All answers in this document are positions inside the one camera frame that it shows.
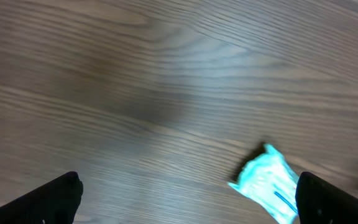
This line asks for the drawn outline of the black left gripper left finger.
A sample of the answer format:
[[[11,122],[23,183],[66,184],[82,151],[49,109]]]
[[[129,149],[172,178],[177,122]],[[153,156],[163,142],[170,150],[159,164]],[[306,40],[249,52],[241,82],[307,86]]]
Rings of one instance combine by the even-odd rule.
[[[0,207],[0,224],[72,224],[81,203],[83,183],[70,171]]]

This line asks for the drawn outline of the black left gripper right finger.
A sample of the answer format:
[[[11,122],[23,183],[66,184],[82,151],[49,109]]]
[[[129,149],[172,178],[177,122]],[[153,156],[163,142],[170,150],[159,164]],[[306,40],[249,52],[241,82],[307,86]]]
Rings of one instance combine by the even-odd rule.
[[[310,172],[302,172],[296,188],[301,224],[358,224],[358,198]]]

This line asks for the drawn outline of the mint wet wipes pack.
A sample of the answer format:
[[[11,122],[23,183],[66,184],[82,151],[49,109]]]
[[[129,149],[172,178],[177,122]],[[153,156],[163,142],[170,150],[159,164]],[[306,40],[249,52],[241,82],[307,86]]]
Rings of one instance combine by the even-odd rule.
[[[298,216],[295,194],[299,176],[283,154],[269,143],[263,153],[242,167],[237,179],[228,182],[235,191],[261,205],[279,224],[291,224]]]

